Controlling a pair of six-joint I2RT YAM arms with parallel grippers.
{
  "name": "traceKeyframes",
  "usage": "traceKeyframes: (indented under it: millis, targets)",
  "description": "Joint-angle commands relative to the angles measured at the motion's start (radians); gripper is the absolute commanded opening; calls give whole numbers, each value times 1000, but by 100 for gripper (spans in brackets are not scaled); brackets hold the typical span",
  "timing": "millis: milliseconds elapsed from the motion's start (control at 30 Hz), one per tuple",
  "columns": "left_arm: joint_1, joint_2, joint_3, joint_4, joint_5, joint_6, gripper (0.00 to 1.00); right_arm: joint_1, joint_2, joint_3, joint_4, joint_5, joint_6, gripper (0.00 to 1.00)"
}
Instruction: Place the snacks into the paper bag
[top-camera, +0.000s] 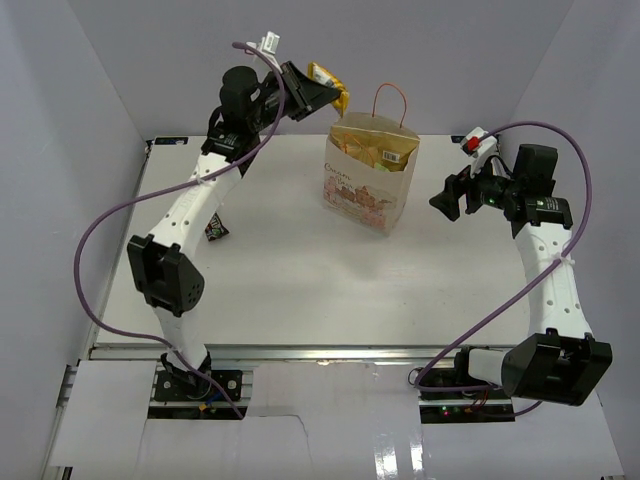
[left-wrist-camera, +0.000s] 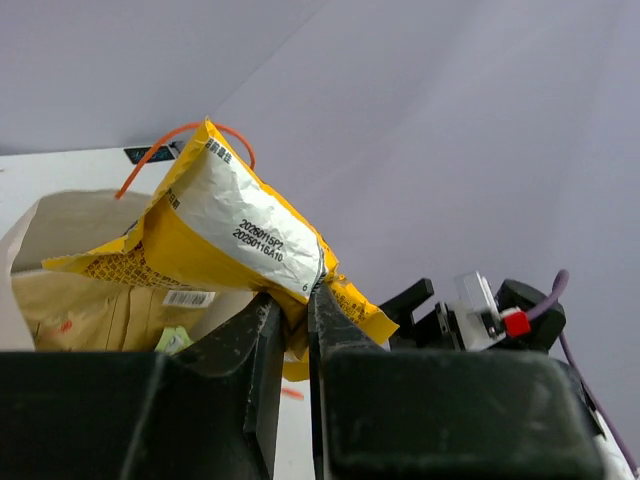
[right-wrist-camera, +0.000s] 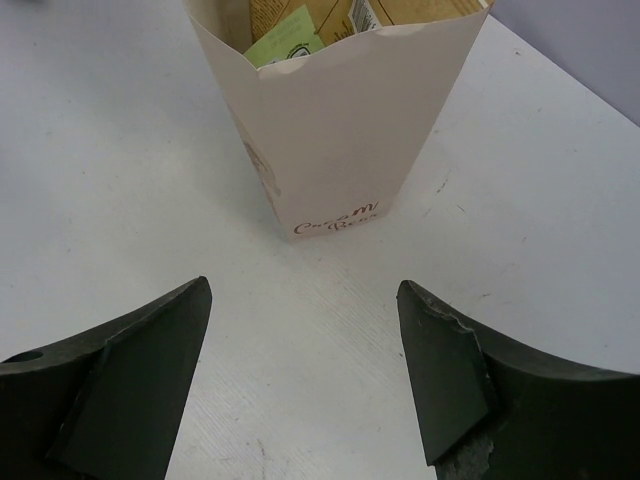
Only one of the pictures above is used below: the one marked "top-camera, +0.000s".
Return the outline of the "light green snack pouch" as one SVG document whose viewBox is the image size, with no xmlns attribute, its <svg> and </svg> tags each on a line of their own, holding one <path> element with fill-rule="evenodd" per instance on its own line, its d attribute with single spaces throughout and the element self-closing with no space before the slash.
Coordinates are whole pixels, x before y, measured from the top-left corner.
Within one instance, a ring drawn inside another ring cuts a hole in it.
<svg viewBox="0 0 640 480">
<path fill-rule="evenodd" d="M 388 161 L 375 162 L 373 168 L 382 172 L 392 172 L 394 170 L 394 164 Z"/>
</svg>

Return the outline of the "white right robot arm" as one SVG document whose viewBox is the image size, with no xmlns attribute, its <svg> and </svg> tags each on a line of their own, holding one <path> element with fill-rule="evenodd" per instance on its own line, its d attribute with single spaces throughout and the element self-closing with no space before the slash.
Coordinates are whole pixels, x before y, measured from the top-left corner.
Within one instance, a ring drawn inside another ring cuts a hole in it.
<svg viewBox="0 0 640 480">
<path fill-rule="evenodd" d="M 613 360 L 584 316 L 567 248 L 576 239 L 568 202 L 554 196 L 556 149 L 523 144 L 508 177 L 485 163 L 449 175 L 431 206 L 455 221 L 482 206 L 503 212 L 511 225 L 526 278 L 529 331 L 507 351 L 462 348 L 454 357 L 453 390 L 472 399 L 488 388 L 510 398 L 582 405 Z M 466 206 L 460 208 L 464 199 Z"/>
</svg>

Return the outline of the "cream paper gift bag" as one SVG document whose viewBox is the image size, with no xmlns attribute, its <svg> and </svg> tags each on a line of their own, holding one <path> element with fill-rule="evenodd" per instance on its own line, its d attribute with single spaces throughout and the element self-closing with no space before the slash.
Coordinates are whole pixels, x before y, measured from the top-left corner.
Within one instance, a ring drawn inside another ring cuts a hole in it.
<svg viewBox="0 0 640 480">
<path fill-rule="evenodd" d="M 384 88 L 392 88 L 400 95 L 402 112 L 397 118 L 388 118 L 377 111 L 378 94 Z M 365 129 L 378 127 L 393 133 L 414 134 L 419 138 L 405 125 L 408 102 L 404 92 L 396 85 L 385 82 L 376 93 L 370 111 L 348 112 L 333 125 Z M 382 172 L 340 151 L 328 134 L 323 164 L 323 198 L 326 206 L 373 231 L 390 234 L 406 205 L 419 148 L 420 144 L 410 155 L 404 171 Z"/>
</svg>

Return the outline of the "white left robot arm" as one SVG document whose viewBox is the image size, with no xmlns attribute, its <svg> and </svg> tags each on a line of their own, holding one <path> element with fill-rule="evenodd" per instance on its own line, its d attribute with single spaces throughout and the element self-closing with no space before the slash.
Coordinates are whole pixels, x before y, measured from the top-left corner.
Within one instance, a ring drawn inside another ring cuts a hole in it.
<svg viewBox="0 0 640 480">
<path fill-rule="evenodd" d="M 212 113 L 191 179 L 165 216 L 146 237 L 134 235 L 127 254 L 136 289 L 144 296 L 173 349 L 162 358 L 169 370 L 181 369 L 177 387 L 199 399 L 211 387 L 204 369 L 208 352 L 191 321 L 205 280 L 193 259 L 206 225 L 248 170 L 259 134 L 278 115 L 300 121 L 342 100 L 347 90 L 318 67 L 302 73 L 291 62 L 259 79 L 247 66 L 228 70 L 222 80 L 220 105 Z"/>
</svg>

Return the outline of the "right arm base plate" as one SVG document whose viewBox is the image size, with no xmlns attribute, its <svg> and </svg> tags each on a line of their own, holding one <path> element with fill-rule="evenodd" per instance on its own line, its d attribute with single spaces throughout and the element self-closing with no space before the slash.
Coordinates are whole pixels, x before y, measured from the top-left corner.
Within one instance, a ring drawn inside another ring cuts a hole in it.
<svg viewBox="0 0 640 480">
<path fill-rule="evenodd" d="M 419 382 L 430 391 L 419 391 L 423 425 L 514 422 L 511 399 L 497 387 L 468 374 L 468 348 L 458 351 L 451 363 L 429 370 Z"/>
</svg>

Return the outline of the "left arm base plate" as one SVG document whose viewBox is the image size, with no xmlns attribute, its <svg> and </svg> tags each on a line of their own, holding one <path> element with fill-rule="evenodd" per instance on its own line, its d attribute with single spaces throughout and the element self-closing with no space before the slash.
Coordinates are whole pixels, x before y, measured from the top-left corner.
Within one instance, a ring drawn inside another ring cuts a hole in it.
<svg viewBox="0 0 640 480">
<path fill-rule="evenodd" d="M 160 357 L 153 400 L 156 402 L 203 402 L 212 404 L 224 401 L 220 391 L 207 380 L 188 371 L 178 361 L 169 361 L 167 354 Z M 199 371 L 214 379 L 233 401 L 241 399 L 243 372 L 237 369 L 213 369 L 211 356 L 207 354 Z"/>
</svg>

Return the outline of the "yellow snack bar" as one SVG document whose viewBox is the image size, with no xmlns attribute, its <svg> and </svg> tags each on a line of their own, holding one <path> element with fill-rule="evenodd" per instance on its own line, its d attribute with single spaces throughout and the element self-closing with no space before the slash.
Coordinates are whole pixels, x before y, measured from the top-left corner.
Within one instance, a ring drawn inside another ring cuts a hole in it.
<svg viewBox="0 0 640 480">
<path fill-rule="evenodd" d="M 333 88 L 340 92 L 339 97 L 331 102 L 340 117 L 343 117 L 348 109 L 350 93 L 344 83 L 328 69 L 317 62 L 310 62 L 307 66 L 307 76 L 325 87 Z"/>
</svg>

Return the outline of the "brown m&m's candy pack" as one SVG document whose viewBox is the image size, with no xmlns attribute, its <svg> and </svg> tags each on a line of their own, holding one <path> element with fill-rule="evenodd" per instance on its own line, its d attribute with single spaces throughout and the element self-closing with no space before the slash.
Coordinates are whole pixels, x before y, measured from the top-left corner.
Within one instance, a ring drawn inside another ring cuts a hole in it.
<svg viewBox="0 0 640 480">
<path fill-rule="evenodd" d="M 224 226 L 218 213 L 214 213 L 205 227 L 205 236 L 209 242 L 224 238 L 229 230 Z"/>
</svg>

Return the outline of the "brown potato chips bag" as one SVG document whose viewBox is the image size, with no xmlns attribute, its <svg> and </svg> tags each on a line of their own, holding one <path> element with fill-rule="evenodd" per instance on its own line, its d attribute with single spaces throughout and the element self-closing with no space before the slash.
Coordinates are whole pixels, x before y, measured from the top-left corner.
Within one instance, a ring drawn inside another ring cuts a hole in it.
<svg viewBox="0 0 640 480">
<path fill-rule="evenodd" d="M 378 127 L 365 129 L 333 125 L 329 138 L 340 151 L 368 167 L 373 168 L 375 162 L 392 162 L 392 172 L 404 171 L 410 155 L 420 144 L 414 134 L 393 133 Z"/>
</svg>

